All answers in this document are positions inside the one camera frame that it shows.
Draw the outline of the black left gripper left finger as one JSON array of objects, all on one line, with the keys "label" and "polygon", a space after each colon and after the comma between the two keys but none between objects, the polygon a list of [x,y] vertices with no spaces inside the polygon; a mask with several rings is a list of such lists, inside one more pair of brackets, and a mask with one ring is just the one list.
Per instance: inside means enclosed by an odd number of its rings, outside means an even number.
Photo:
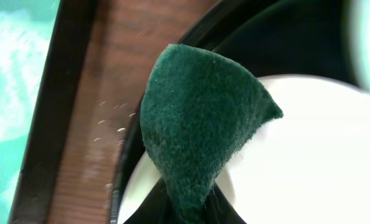
[{"label": "black left gripper left finger", "polygon": [[166,184],[159,179],[138,209],[124,224],[172,224],[173,209]]}]

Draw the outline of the green yellow scrub sponge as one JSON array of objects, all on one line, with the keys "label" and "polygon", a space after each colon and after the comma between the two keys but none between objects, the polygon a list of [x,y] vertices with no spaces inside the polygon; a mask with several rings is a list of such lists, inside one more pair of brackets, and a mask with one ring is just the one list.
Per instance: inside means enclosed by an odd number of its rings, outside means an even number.
[{"label": "green yellow scrub sponge", "polygon": [[258,128],[282,116],[241,64],[208,50],[168,45],[149,76],[140,126],[176,216],[202,223],[206,198],[224,166]]}]

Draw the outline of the white plate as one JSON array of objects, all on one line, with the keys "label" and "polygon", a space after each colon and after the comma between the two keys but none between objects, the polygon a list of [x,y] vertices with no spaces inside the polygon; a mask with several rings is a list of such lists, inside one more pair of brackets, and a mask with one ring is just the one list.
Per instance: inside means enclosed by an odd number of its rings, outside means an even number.
[{"label": "white plate", "polygon": [[[246,223],[370,223],[370,95],[313,76],[257,80],[283,116],[216,177],[235,211]],[[135,211],[159,179],[145,148],[125,205]]]}]

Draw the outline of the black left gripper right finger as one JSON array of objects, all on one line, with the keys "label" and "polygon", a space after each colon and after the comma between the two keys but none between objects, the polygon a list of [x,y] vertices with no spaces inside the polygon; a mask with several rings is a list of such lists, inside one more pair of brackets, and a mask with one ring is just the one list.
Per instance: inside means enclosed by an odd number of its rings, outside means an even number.
[{"label": "black left gripper right finger", "polygon": [[205,200],[204,221],[205,224],[246,224],[217,184]]}]

